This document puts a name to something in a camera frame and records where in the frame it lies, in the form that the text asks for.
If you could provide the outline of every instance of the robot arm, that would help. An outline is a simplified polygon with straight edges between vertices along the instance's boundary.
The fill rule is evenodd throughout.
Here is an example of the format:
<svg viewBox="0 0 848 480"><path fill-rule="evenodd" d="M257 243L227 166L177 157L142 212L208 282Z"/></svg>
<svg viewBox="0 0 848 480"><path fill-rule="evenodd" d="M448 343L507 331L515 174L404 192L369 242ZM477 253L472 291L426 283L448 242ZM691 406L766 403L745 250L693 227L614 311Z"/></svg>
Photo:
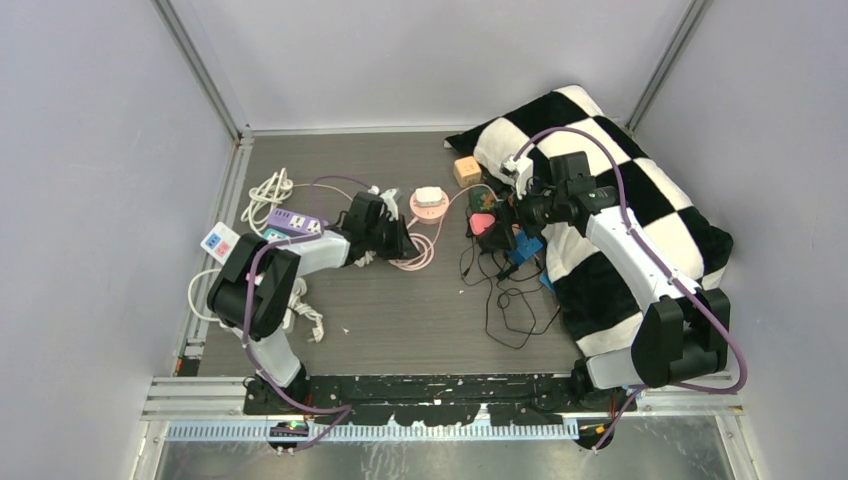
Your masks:
<svg viewBox="0 0 848 480"><path fill-rule="evenodd" d="M505 162L504 169L520 162ZM551 158L554 185L524 194L516 202L514 223L529 236L545 225L567 222L606 255L630 288L644 318L629 348L578 362L572 378L580 390L645 384L660 387L717 372L727 363L727 343L709 321L668 280L637 243L635 231L680 283L706 305L725 328L730 302L719 289L704 291L665 258L628 208L631 227L623 218L616 189L597 187L584 152Z"/></svg>
<svg viewBox="0 0 848 480"><path fill-rule="evenodd" d="M268 374L283 388L298 389L306 371L280 328L294 281L318 270L350 265L365 252L386 259L409 259L419 255L399 215L393 193L382 196L359 192L338 225L318 238L300 237L271 249L259 264L253 295L249 347ZM268 242L254 233L242 235L215 278L206 304L222 325L242 337L248 272L257 252ZM295 391L293 397L299 396Z"/></svg>

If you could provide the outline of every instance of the purple power strip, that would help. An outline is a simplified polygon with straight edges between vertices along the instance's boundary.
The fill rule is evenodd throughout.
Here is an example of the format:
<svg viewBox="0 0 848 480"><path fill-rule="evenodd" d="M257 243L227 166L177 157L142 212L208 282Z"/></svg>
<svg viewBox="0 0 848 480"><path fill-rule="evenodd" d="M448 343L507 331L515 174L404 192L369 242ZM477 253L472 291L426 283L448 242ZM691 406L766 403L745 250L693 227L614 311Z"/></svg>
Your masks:
<svg viewBox="0 0 848 480"><path fill-rule="evenodd" d="M320 232L327 222L322 222L315 217L290 212L282 208L275 208L268 217L268 226L292 237L302 235L314 235Z"/></svg>

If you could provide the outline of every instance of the checkered pillow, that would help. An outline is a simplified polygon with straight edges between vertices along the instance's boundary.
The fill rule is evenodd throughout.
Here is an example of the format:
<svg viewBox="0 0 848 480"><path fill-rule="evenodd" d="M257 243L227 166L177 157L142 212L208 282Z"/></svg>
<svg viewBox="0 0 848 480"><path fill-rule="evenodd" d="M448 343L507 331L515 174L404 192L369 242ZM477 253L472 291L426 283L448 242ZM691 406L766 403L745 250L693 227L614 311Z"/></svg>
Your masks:
<svg viewBox="0 0 848 480"><path fill-rule="evenodd" d="M583 130L606 146L621 169L627 200L639 223L665 256L706 288L718 285L731 236L713 227L689 197L578 86L544 95L517 110L446 142L473 155L489 173L505 180L501 162L532 135L553 126ZM589 140L557 132L539 141L528 157L533 174L551 182L548 158L585 151L598 186L615 185L606 156ZM563 309L563 323L586 356L627 348L642 314L624 279L610 261L577 229L560 223L542 232L548 241L548 274Z"/></svg>

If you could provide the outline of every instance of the white power strip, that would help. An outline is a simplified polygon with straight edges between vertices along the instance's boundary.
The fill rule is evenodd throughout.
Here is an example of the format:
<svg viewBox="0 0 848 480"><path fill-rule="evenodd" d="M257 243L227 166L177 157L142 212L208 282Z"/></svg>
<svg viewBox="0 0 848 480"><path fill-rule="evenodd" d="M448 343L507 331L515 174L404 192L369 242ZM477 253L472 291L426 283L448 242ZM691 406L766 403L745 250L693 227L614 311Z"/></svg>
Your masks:
<svg viewBox="0 0 848 480"><path fill-rule="evenodd" d="M306 231L311 235L315 235L317 233L321 233L321 222L318 220L310 220L309 225L306 226Z"/></svg>
<svg viewBox="0 0 848 480"><path fill-rule="evenodd" d="M212 231L203 237L203 241L200 242L200 248L209 255L212 255L212 258L223 265L230 258L230 254L233 252L233 248L235 248L238 241L239 234L234 232L230 227L218 222Z"/></svg>

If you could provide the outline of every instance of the white wall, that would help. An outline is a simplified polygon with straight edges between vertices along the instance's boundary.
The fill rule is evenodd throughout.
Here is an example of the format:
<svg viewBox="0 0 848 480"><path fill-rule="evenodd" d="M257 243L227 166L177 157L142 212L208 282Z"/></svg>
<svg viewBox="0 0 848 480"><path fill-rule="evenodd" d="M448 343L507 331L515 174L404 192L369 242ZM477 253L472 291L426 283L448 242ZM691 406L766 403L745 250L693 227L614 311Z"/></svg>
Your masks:
<svg viewBox="0 0 848 480"><path fill-rule="evenodd" d="M688 3L175 1L255 130L470 125L571 83L623 122Z"/></svg>
<svg viewBox="0 0 848 480"><path fill-rule="evenodd" d="M848 467L848 3L715 2L638 138L736 246L723 288L774 478Z"/></svg>
<svg viewBox="0 0 848 480"><path fill-rule="evenodd" d="M232 143L149 1L5 0L0 52L0 478L126 478Z"/></svg>

